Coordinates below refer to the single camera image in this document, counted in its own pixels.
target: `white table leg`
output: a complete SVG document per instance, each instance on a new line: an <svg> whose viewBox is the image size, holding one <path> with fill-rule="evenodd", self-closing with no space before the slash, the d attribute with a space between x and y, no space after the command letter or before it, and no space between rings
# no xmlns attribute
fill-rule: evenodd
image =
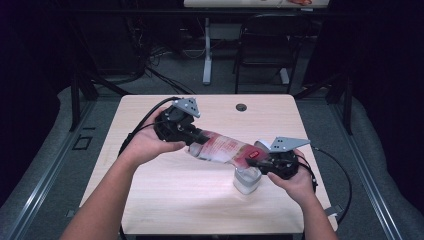
<svg viewBox="0 0 424 240"><path fill-rule="evenodd" d="M211 56L211 38L209 34L209 18L205 21L205 68L203 70L203 84L211 84L211 71L212 71L212 56Z"/></svg>

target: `metal rail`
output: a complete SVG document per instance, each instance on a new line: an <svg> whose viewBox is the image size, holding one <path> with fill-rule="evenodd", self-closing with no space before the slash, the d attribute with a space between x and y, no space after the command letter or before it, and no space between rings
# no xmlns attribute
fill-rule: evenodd
<svg viewBox="0 0 424 240"><path fill-rule="evenodd" d="M88 118L90 113L94 108L95 103L88 101L87 105L84 107L81 113L81 122L73 132L69 132L68 136L64 140L59 152L52 162L52 164L47 168L37 186L34 188L31 196L28 198L25 206L23 207L21 213L16 219L14 225L6 239L23 239L26 231L28 230L32 220L43 204L49 190L54 184L56 177L58 176L63 164L65 163L66 155L69 149L72 147L72 143L79 136L79 132L82 130L82 125L84 121Z"/></svg>

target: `black clamp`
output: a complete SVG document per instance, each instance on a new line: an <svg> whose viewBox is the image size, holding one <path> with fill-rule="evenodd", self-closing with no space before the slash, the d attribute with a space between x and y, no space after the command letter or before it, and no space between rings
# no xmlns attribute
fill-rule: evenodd
<svg viewBox="0 0 424 240"><path fill-rule="evenodd" d="M154 130L159 139L167 142L184 141L187 146L193 142L204 144L209 138L201 134L192 122L199 118L200 112L194 98L182 98L172 102L172 106L164 110L155 119Z"/></svg>

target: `chair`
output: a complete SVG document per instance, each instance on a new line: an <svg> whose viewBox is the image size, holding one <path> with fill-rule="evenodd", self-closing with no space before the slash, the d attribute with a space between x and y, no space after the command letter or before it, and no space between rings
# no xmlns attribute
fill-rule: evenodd
<svg viewBox="0 0 424 240"><path fill-rule="evenodd" d="M234 62L235 93L238 93L240 66L247 68L290 68L287 92L290 92L299 50L311 22L300 15L258 14L241 26Z"/></svg>

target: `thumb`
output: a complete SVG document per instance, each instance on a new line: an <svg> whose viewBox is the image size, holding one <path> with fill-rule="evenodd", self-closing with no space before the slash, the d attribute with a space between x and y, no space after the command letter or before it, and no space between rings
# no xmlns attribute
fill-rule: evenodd
<svg viewBox="0 0 424 240"><path fill-rule="evenodd" d="M277 174L273 172L268 172L267 176L269 177L271 182L273 182L275 185L286 189L286 180L280 178Z"/></svg>
<svg viewBox="0 0 424 240"><path fill-rule="evenodd" d="M166 143L166 149L165 152L174 152L174 151L178 151L181 148L185 147L185 142L167 142Z"/></svg>

